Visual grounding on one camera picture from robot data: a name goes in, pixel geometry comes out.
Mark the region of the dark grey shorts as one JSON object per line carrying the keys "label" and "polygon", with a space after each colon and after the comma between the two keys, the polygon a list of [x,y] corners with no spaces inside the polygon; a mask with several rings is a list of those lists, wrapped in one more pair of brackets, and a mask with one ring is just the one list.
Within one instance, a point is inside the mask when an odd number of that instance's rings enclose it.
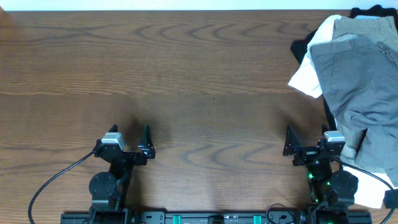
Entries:
{"label": "dark grey shorts", "polygon": [[360,135],[354,162],[397,184],[397,52],[358,36],[310,47],[323,97],[337,122]]}

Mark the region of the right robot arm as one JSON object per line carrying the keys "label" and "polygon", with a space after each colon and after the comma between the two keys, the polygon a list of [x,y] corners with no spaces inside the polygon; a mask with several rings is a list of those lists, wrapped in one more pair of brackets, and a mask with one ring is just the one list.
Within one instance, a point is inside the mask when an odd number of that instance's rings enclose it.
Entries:
{"label": "right robot arm", "polygon": [[348,207],[354,204],[358,178],[345,170],[334,171],[333,161],[341,156],[345,138],[338,131],[326,131],[314,146],[302,146],[293,127],[287,126],[284,156],[294,166],[304,166],[313,205],[295,215],[296,223],[348,223]]}

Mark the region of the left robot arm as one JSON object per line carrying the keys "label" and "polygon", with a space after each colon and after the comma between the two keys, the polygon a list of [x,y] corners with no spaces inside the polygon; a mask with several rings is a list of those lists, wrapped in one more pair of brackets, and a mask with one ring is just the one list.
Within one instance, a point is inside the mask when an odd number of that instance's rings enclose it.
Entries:
{"label": "left robot arm", "polygon": [[139,152],[125,152],[126,144],[118,126],[112,128],[96,142],[95,157],[110,163],[109,170],[92,177],[89,191],[92,195],[90,223],[139,223],[136,211],[126,208],[127,191],[135,166],[144,166],[155,158],[150,126],[145,125],[138,144]]}

